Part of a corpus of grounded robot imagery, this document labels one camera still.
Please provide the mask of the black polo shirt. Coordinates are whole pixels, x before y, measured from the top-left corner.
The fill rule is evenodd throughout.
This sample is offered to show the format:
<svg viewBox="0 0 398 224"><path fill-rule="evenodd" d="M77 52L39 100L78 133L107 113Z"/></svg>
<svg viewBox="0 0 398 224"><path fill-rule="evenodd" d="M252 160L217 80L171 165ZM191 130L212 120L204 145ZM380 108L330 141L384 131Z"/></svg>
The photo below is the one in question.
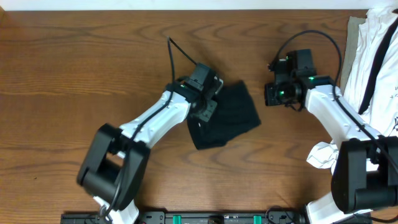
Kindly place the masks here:
<svg viewBox="0 0 398 224"><path fill-rule="evenodd" d="M225 146L236 136L261 124L246 84L239 80L224 86L215 96L217 107L209 121L189 116L187 125L193 143L198 150Z"/></svg>

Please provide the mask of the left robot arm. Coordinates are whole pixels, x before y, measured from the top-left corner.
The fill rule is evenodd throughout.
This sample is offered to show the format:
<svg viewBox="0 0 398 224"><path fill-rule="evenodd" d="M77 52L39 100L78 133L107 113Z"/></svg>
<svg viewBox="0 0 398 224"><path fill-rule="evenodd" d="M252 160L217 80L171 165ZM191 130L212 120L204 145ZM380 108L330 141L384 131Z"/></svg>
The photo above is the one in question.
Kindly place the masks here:
<svg viewBox="0 0 398 224"><path fill-rule="evenodd" d="M106 123L97 130L76 178L100 205L94 223L136 222L139 210L134 198L150 150L187 116L208 121L216 107L213 98L222 87L219 78L207 84L191 78L169 83L159 100L138 118L118 128Z"/></svg>

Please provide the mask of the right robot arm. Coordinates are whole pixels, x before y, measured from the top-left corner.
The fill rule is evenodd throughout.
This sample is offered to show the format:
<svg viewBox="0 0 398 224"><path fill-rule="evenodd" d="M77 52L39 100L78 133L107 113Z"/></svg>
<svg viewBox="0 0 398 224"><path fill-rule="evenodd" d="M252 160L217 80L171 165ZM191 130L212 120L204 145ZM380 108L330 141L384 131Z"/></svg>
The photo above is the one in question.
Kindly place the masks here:
<svg viewBox="0 0 398 224"><path fill-rule="evenodd" d="M338 148L331 191L305 207L307 223L372 220L397 206L397 137L384 137L345 102L330 77L289 78L265 85L267 106L300 103Z"/></svg>

